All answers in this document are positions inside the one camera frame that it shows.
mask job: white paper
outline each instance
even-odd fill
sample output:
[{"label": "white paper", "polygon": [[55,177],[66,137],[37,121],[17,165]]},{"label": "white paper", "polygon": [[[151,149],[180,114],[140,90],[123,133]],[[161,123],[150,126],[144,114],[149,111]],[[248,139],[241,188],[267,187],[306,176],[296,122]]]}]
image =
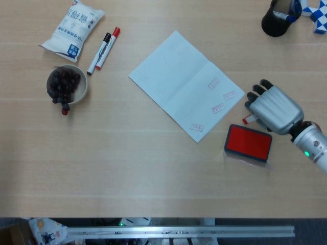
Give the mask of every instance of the white paper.
[{"label": "white paper", "polygon": [[244,95],[177,31],[129,77],[196,142]]}]

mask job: small red stamp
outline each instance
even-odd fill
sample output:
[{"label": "small red stamp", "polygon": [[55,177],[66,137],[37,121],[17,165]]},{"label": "small red stamp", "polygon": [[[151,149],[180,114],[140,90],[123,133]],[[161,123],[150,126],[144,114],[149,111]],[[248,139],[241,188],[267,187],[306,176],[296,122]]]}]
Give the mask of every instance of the small red stamp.
[{"label": "small red stamp", "polygon": [[196,131],[200,131],[203,132],[203,125],[199,125],[199,124],[192,124],[191,128],[192,130],[196,130]]},{"label": "small red stamp", "polygon": [[222,111],[223,109],[225,109],[225,106],[224,106],[223,103],[211,108],[211,110],[213,111],[214,114],[216,114],[217,112]]},{"label": "small red stamp", "polygon": [[214,89],[218,84],[220,84],[220,81],[218,78],[214,78],[208,85],[209,89]]},{"label": "small red stamp", "polygon": [[236,96],[236,92],[233,90],[232,92],[229,92],[227,94],[224,94],[225,100],[233,99]]}]

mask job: bowl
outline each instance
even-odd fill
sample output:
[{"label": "bowl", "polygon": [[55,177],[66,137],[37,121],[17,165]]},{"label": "bowl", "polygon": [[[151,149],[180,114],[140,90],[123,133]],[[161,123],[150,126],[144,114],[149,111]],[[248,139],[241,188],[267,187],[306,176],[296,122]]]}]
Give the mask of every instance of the bowl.
[{"label": "bowl", "polygon": [[58,66],[56,69],[54,69],[50,73],[50,75],[48,77],[48,80],[46,82],[46,90],[48,91],[49,89],[51,89],[50,84],[51,84],[51,81],[53,80],[55,71],[61,70],[62,68],[72,69],[74,72],[78,73],[81,76],[80,83],[78,84],[75,92],[74,93],[71,93],[71,97],[72,97],[71,98],[71,102],[68,103],[69,105],[76,104],[76,103],[80,102],[85,97],[85,95],[87,93],[87,87],[88,87],[86,75],[77,66],[74,66],[74,65],[62,65],[62,66]]}]

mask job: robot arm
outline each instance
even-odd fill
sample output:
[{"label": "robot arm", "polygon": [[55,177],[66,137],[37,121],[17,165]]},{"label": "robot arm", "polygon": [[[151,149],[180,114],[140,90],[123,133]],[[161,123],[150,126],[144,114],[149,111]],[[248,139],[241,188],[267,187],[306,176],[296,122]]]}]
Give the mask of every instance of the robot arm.
[{"label": "robot arm", "polygon": [[257,122],[276,134],[291,134],[291,141],[327,174],[327,137],[311,121],[303,121],[302,108],[267,80],[254,85],[245,107]]}]

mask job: snack bag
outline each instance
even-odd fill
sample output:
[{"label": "snack bag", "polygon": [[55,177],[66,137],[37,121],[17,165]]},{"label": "snack bag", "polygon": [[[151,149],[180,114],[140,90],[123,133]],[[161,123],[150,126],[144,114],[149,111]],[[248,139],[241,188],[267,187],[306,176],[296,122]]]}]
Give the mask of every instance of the snack bag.
[{"label": "snack bag", "polygon": [[70,61],[77,62],[84,41],[103,15],[105,12],[102,10],[96,10],[84,5],[79,0],[74,0],[52,37],[41,47]]}]

